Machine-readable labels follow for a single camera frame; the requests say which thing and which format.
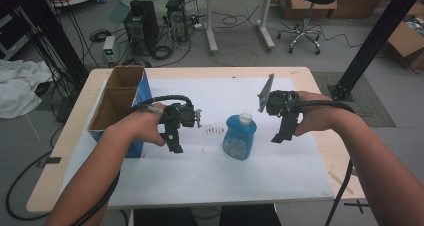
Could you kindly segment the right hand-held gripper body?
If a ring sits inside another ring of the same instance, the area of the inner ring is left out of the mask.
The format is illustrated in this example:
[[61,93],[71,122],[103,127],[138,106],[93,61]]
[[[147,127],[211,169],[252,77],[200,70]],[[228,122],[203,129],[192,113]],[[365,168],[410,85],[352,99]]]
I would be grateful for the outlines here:
[[274,75],[270,74],[261,92],[259,99],[259,112],[266,111],[268,115],[286,117],[290,114],[299,115],[300,107],[297,105],[299,95],[296,91],[272,91]]

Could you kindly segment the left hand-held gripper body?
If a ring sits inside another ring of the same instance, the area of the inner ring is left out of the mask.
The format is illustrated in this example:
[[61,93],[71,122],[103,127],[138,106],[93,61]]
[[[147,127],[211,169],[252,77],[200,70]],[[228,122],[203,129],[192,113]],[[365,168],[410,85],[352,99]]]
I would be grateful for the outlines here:
[[165,107],[159,123],[164,124],[166,128],[200,128],[200,118],[201,110],[195,110],[193,105],[173,103]]

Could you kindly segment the blue bottle with white cap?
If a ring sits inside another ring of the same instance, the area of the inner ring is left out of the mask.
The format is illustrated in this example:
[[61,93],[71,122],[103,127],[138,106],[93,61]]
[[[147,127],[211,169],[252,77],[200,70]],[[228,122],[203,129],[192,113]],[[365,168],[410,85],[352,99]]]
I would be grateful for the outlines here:
[[238,160],[247,159],[257,130],[252,115],[247,112],[232,115],[227,119],[226,125],[227,131],[223,140],[224,152]]

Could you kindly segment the cardboard box blue sides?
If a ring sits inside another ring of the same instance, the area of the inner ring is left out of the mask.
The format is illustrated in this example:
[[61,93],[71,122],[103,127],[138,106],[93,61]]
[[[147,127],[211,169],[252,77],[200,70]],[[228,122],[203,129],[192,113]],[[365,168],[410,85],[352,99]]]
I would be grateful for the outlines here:
[[144,67],[115,67],[101,91],[88,133],[98,142],[106,128],[118,122],[132,106],[151,98]]

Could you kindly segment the person's right hand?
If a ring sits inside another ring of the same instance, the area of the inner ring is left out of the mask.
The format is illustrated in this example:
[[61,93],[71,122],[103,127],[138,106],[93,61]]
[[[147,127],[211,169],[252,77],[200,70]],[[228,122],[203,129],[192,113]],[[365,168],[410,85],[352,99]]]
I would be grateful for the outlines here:
[[303,119],[295,129],[295,135],[333,129],[336,118],[345,110],[332,106],[308,106],[303,109]]

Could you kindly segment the person's left hand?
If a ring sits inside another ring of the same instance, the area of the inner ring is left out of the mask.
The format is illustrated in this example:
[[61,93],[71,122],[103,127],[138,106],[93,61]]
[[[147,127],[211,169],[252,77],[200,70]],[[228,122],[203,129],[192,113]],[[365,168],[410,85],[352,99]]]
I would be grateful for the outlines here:
[[159,121],[165,106],[153,104],[148,111],[136,111],[124,118],[126,136],[130,141],[142,141],[164,146],[165,140],[158,131]]

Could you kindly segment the white foam mat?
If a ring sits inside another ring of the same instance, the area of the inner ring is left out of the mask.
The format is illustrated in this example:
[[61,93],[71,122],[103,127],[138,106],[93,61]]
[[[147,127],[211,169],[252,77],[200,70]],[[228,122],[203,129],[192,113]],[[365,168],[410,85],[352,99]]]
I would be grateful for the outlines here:
[[[112,208],[253,204],[330,199],[333,190],[311,134],[273,142],[280,120],[258,110],[266,76],[151,79],[153,95],[185,95],[201,124],[179,131],[182,153],[147,143],[124,161]],[[222,147],[231,115],[248,112],[257,125],[245,160]]]

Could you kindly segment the grey floor mat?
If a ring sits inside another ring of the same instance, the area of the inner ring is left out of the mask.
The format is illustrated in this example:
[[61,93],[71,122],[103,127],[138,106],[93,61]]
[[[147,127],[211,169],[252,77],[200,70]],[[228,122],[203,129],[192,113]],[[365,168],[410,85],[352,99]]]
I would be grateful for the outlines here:
[[[322,94],[330,97],[331,90],[343,76],[343,72],[313,71],[312,75]],[[380,101],[365,76],[362,76],[342,100],[343,104],[351,107],[369,127],[395,127],[396,124]]]

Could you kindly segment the large black computer tower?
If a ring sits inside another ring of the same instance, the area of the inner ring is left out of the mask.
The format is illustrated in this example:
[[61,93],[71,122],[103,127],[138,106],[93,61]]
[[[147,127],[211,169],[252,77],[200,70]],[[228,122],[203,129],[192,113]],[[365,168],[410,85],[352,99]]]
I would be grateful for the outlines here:
[[132,0],[124,26],[135,55],[152,55],[159,37],[159,26],[152,1]]

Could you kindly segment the small black computer tower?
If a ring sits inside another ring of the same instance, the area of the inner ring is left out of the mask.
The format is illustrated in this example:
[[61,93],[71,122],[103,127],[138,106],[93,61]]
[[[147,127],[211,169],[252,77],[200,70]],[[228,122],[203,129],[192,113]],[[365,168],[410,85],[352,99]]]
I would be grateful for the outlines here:
[[185,0],[168,0],[166,4],[171,38],[175,42],[186,42],[188,39]]

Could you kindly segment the white power supply unit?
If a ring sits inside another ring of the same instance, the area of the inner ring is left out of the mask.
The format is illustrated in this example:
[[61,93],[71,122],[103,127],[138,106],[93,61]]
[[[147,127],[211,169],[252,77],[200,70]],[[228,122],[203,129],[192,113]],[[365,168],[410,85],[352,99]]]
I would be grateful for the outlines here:
[[115,37],[107,36],[104,41],[103,52],[109,63],[115,62],[114,45],[115,45]]

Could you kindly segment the person's black trousers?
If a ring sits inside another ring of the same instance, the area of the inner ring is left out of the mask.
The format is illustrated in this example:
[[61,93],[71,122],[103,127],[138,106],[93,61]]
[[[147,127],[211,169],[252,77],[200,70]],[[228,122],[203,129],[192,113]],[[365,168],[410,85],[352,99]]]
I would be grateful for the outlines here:
[[[190,208],[136,209],[134,226],[199,226]],[[273,204],[223,206],[219,226],[282,226]]]

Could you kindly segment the black tape cross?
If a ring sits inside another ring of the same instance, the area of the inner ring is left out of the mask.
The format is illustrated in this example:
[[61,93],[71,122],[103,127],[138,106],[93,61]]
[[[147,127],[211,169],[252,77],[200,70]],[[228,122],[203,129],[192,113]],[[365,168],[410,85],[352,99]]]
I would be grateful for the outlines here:
[[356,200],[354,202],[345,202],[344,206],[346,207],[355,207],[359,210],[359,212],[361,214],[364,213],[364,209],[365,208],[369,208],[369,204],[368,203],[361,203],[359,200]]

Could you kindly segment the black tape strip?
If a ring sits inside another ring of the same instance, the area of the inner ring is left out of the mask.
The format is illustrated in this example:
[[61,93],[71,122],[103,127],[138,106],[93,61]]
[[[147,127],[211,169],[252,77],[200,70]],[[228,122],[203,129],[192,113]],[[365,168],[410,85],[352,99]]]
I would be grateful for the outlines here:
[[59,164],[61,162],[61,157],[47,157],[45,159],[39,160],[36,163],[37,168],[44,168],[49,164]]

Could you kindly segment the open brown cardboard box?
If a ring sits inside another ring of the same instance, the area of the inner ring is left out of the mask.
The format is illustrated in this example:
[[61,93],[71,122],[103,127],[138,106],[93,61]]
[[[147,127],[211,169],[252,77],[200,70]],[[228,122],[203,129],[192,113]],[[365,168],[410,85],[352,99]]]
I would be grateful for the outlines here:
[[388,39],[406,70],[424,70],[424,3],[415,3]]

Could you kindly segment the white crumpled cloth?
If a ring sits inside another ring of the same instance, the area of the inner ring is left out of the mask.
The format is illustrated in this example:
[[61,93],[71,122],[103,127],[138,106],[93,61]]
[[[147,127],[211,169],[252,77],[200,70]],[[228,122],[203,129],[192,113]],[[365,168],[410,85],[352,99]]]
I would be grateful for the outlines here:
[[51,79],[44,61],[0,59],[0,118],[13,119],[34,110],[41,103],[37,87]]

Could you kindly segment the thick black metal post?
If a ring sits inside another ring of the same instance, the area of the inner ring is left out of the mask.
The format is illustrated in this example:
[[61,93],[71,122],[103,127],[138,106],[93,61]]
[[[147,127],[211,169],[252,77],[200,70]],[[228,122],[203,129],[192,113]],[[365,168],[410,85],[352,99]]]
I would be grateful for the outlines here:
[[351,94],[378,51],[387,42],[416,1],[391,0],[389,2],[340,80],[330,90],[333,100],[342,101]]

